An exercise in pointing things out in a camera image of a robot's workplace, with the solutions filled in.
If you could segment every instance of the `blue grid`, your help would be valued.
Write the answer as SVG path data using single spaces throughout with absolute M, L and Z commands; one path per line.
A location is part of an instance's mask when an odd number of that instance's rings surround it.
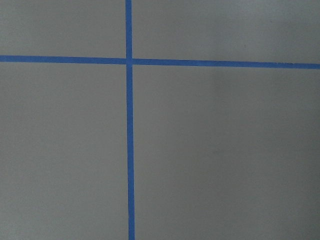
M 128 177 L 128 239 L 135 240 L 135 184 L 134 184 L 134 108 L 133 65 L 199 66 L 272 69 L 318 69 L 317 63 L 214 61 L 179 59 L 133 58 L 132 0 L 125 0 L 126 57 L 74 57 L 74 56 L 26 56 L 0 55 L 0 62 L 7 63 L 61 63 L 61 64 L 117 64 L 126 65 L 126 115 L 127 115 L 127 177 Z

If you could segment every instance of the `gray wall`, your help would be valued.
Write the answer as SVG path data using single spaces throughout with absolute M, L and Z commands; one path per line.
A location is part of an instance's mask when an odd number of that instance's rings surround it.
M 133 57 L 320 63 L 320 2 L 133 0 Z M 124 58 L 124 0 L 1 0 L 0 55 Z M 320 238 L 320 71 L 133 66 L 137 240 Z M 0 63 L 0 239 L 128 239 L 125 65 Z

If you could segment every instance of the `horizontal blue line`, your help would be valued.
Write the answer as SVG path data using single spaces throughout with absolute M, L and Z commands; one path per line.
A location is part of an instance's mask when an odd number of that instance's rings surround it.
M 210 60 L 174 60 L 134 58 L 134 65 L 157 66 L 201 66 L 201 67 L 235 67 L 235 68 L 271 68 L 271 69 L 320 69 L 316 63 L 281 63 L 256 61 L 210 61 Z
M 0 62 L 9 63 L 60 63 L 60 64 L 126 64 L 125 58 L 81 56 L 14 56 L 0 55 Z
M 119 64 L 125 65 L 126 58 L 81 57 L 81 56 L 17 56 L 0 55 L 0 62 L 9 63 L 61 63 L 61 64 Z M 199 66 L 271 69 L 320 69 L 318 63 L 257 62 L 257 61 L 210 61 L 133 58 L 133 65 Z

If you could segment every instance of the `blue tape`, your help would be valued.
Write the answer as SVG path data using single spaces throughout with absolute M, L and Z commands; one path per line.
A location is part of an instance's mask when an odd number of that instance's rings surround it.
M 174 59 L 141 59 L 141 58 L 134 58 L 132 61 L 134 65 L 271 68 L 271 69 L 320 69 L 320 64 L 316 64 L 316 63 L 174 60 Z
M 128 174 L 128 239 L 135 240 L 135 167 L 134 167 L 134 104 L 132 59 L 132 2 L 125 1 L 126 55 L 126 141 Z
M 80 56 L 13 56 L 0 55 L 0 62 L 8 63 L 59 63 L 59 64 L 126 64 L 125 58 Z

